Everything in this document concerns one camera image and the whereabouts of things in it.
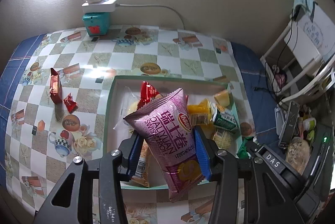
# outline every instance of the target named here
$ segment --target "power strip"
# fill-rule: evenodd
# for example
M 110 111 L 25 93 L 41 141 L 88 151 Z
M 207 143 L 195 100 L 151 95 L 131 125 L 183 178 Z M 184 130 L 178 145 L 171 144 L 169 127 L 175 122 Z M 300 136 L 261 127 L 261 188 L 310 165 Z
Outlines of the power strip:
M 85 2 L 81 5 L 84 14 L 92 12 L 113 12 L 119 0 L 101 0 L 98 3 L 89 4 Z

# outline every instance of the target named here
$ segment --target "checkered tablecloth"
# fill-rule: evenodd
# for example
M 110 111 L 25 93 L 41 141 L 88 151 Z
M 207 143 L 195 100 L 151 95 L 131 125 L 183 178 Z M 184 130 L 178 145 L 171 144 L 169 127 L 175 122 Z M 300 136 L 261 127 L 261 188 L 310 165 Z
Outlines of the checkered tablecloth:
M 140 30 L 140 34 L 129 32 L 129 28 L 132 32 Z M 29 212 L 39 210 L 76 155 L 86 160 L 103 155 L 103 128 L 113 77 L 150 75 L 143 70 L 145 63 L 159 68 L 159 76 L 229 82 L 243 134 L 254 133 L 250 105 L 229 41 L 154 26 L 114 25 L 107 35 L 96 39 L 89 37 L 85 28 L 47 34 L 16 88 L 5 135 L 6 186 Z M 69 125 L 64 130 L 69 113 L 64 104 L 55 109 L 49 97 L 51 67 L 60 73 L 62 97 L 71 93 L 78 103 L 72 113 L 76 118 L 69 124 L 76 131 L 71 132 Z M 71 147 L 68 156 L 62 157 L 56 150 L 56 136 Z M 181 201 L 170 203 L 167 190 L 123 190 L 131 224 L 186 223 L 191 218 L 197 219 L 194 223 L 206 223 L 214 192 L 212 183 L 198 185 Z M 97 196 L 95 187 L 96 222 Z

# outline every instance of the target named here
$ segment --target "brand logo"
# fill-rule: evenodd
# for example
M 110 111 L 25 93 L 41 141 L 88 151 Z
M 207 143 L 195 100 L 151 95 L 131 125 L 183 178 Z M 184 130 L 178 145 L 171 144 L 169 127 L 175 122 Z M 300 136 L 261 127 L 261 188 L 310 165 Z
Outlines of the brand logo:
M 178 122 L 183 127 L 184 130 L 186 130 L 187 132 L 191 132 L 191 130 L 192 130 L 191 123 L 190 123 L 190 120 L 188 119 L 187 115 L 185 115 L 183 113 L 180 113 L 178 115 Z

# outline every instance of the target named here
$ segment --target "red snack package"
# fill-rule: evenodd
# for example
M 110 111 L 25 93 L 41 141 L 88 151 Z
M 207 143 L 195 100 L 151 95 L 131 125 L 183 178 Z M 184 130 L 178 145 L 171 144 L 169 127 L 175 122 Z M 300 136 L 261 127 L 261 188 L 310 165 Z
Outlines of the red snack package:
M 157 90 L 148 82 L 143 81 L 141 87 L 140 101 L 137 104 L 137 109 L 140 109 L 145 104 L 159 97 L 162 97 L 162 95 L 157 92 Z
M 50 80 L 50 97 L 55 104 L 62 102 L 62 84 L 59 79 L 59 74 L 54 68 L 50 69 L 51 80 Z
M 77 103 L 73 101 L 71 93 L 69 93 L 68 96 L 64 98 L 64 104 L 69 113 L 73 112 L 73 110 L 77 107 Z

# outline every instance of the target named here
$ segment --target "swiss roll package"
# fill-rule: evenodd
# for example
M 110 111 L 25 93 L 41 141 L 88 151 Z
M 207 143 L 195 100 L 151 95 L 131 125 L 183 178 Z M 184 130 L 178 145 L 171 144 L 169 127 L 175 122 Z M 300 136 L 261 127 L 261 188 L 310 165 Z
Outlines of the swiss roll package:
M 124 118 L 145 138 L 176 201 L 204 177 L 182 88 L 144 105 Z

